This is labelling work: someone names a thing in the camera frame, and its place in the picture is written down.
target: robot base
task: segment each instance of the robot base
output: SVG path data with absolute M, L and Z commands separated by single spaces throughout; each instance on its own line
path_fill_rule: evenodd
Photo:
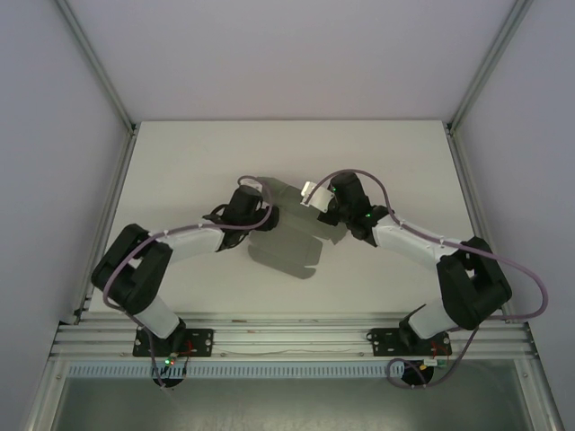
M 212 346 L 214 345 L 214 331 L 213 330 L 194 330 L 186 329 L 185 337 L 183 338 L 183 346 L 191 343 L 191 353 L 187 348 L 183 348 L 182 352 L 178 352 L 180 357 L 210 357 L 212 356 Z M 159 339 L 154 336 L 154 352 L 156 357 L 169 356 L 172 353 L 172 342 L 170 339 Z M 135 357 L 150 357 L 150 341 L 144 330 L 136 331 L 136 340 L 134 341 L 134 350 L 132 355 Z
M 446 332 L 430 339 L 421 339 L 416 345 L 406 346 L 399 337 L 399 328 L 373 328 L 367 333 L 374 356 L 449 356 L 451 343 Z

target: white wall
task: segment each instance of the white wall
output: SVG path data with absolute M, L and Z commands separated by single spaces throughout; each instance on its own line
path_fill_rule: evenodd
M 513 0 L 71 0 L 134 120 L 448 120 Z
M 548 312 L 531 327 L 568 429 L 575 429 L 574 22 L 572 0 L 535 1 L 460 134 L 497 250 L 549 286 Z M 508 273 L 519 310 L 535 309 L 534 284 Z
M 125 129 L 47 0 L 0 2 L 1 428 L 27 417 Z

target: glass panel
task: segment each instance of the glass panel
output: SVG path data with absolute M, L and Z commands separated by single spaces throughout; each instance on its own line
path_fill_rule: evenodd
M 57 431 L 531 429 L 511 361 L 465 361 L 445 384 L 396 389 L 383 379 L 67 379 Z

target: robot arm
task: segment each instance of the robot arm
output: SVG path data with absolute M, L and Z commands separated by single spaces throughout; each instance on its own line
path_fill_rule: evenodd
M 169 264 L 200 254 L 232 249 L 249 230 L 226 229 L 214 226 L 243 226 L 260 222 L 267 209 L 261 208 L 261 193 L 250 186 L 241 185 L 226 205 L 220 205 L 201 221 L 202 228 L 176 234 L 166 234 L 150 242 L 138 255 L 137 263 L 130 263 L 114 279 L 110 299 L 126 313 L 134 316 L 159 339 L 169 339 L 173 351 L 179 351 L 179 333 L 185 324 L 168 308 L 158 295 L 164 272 Z M 278 223 L 279 211 L 271 209 L 271 216 L 259 231 L 273 229 Z M 126 226 L 110 246 L 92 273 L 92 283 L 103 290 L 112 272 L 152 233 L 137 224 Z
M 307 202 L 314 187 L 315 184 L 306 183 L 302 196 L 304 205 L 322 211 L 319 221 L 345 223 L 355 238 L 396 251 L 437 271 L 441 297 L 411 312 L 400 323 L 400 338 L 407 347 L 417 346 L 423 339 L 445 330 L 473 330 L 510 299 L 511 288 L 496 261 L 428 242 L 403 229 L 386 207 L 371 205 L 355 173 L 336 175 L 329 189 L 318 189 Z M 477 237 L 468 242 L 449 241 L 491 251 L 487 242 Z

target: metal bracket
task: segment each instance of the metal bracket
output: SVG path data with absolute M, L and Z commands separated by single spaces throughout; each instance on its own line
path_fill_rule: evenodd
M 181 352 L 181 356 L 190 357 L 211 357 L 214 345 L 214 331 L 205 329 L 186 329 L 184 341 L 191 343 L 191 353 Z M 156 356 L 169 356 L 172 353 L 172 346 L 165 340 L 154 338 L 154 353 Z M 150 357 L 150 340 L 144 330 L 136 331 L 134 350 L 135 357 Z
M 446 332 L 431 339 L 423 339 L 416 346 L 407 347 L 399 337 L 399 328 L 373 328 L 367 333 L 374 356 L 450 356 L 451 341 Z

